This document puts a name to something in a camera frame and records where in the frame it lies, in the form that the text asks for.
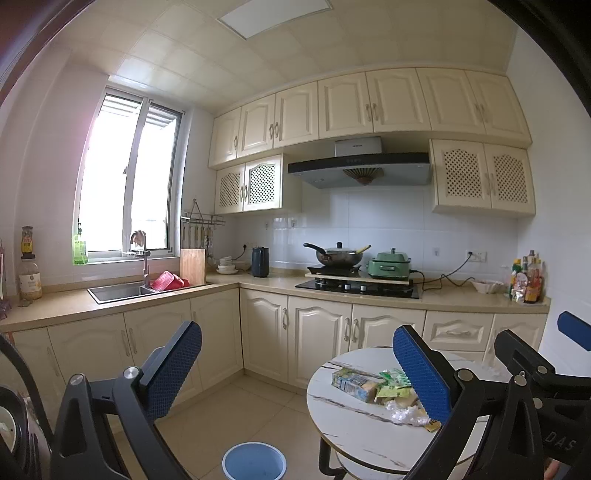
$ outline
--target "kitchen sink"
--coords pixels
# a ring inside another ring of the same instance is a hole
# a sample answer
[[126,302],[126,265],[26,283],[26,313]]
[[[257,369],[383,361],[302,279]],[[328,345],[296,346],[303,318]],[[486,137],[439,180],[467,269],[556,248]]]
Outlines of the kitchen sink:
[[142,282],[123,283],[120,285],[109,285],[108,287],[89,288],[88,293],[97,303],[107,303],[117,300],[128,300],[136,297],[145,297],[160,293],[151,288],[144,287]]

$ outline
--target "ceiling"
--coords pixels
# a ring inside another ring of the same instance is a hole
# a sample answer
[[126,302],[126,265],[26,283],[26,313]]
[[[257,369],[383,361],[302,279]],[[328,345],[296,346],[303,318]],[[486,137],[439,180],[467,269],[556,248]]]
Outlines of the ceiling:
[[216,113],[286,83],[361,66],[504,72],[517,30],[488,0],[330,2],[330,11],[244,40],[216,19],[245,0],[96,0],[55,41],[116,83]]

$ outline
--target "electrical outlet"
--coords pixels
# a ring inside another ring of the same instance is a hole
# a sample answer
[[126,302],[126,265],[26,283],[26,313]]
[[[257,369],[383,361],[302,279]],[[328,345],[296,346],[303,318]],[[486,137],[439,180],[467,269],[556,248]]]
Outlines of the electrical outlet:
[[470,255],[469,252],[472,252],[469,262],[486,263],[486,250],[466,250],[466,258]]

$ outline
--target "range hood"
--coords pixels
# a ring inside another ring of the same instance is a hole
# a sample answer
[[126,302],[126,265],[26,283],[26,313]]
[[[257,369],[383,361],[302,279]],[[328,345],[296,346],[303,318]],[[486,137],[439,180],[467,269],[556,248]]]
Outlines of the range hood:
[[359,185],[426,185],[428,153],[383,153],[380,137],[335,142],[335,156],[290,163],[287,173],[319,189]]

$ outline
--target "trash bin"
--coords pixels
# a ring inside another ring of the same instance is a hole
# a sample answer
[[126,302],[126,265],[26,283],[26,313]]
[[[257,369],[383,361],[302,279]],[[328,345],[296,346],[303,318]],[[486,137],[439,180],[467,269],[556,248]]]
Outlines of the trash bin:
[[279,480],[285,475],[287,461],[271,445],[246,442],[235,445],[226,452],[222,468],[229,480]]

